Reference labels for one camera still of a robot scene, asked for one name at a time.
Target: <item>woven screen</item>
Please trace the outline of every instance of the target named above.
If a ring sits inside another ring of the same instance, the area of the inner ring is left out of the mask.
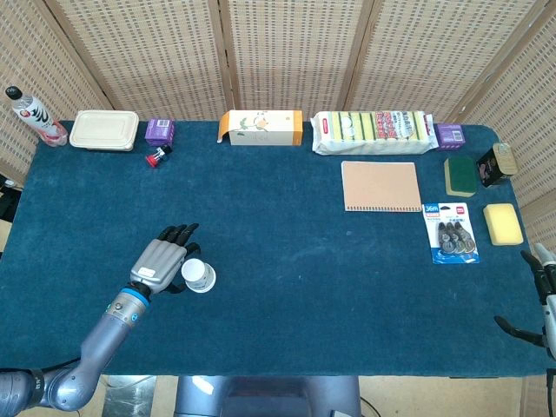
[[[143,120],[219,119],[226,111],[209,2],[48,3],[118,109]]]
[[[533,0],[384,0],[349,109],[417,109],[446,117]]]
[[[531,221],[524,219],[527,237],[532,243],[542,243],[556,253],[556,209],[547,211]]]
[[[486,93],[465,123],[491,126],[512,145],[520,206],[556,189],[556,16]]]
[[[40,97],[60,119],[73,119],[79,109],[106,108],[105,97],[91,88],[37,7],[30,1],[0,3],[0,16],[6,17],[0,19],[2,90],[15,84]],[[9,101],[0,101],[0,171],[23,184],[38,136],[17,119]]]
[[[240,105],[337,109],[361,0],[228,0]]]

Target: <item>water bottle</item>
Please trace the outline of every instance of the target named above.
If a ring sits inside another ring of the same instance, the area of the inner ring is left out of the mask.
[[[41,101],[24,95],[16,86],[6,89],[6,95],[13,100],[11,108],[17,116],[41,136],[49,146],[63,146],[68,142],[68,131],[54,120]]]

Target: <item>notebook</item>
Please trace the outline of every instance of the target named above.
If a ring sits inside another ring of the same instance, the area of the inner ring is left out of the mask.
[[[421,211],[413,162],[341,163],[346,211]]]

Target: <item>white paper cup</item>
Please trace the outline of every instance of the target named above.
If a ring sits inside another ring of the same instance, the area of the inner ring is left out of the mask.
[[[196,293],[206,293],[216,282],[216,272],[200,259],[187,259],[182,265],[182,277],[185,285]]]

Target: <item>purple box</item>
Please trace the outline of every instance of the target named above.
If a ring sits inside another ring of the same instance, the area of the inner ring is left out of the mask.
[[[439,145],[436,150],[456,150],[466,142],[459,124],[437,124],[434,130]]]
[[[174,121],[168,119],[150,119],[145,133],[145,140],[150,146],[170,145],[174,141]]]

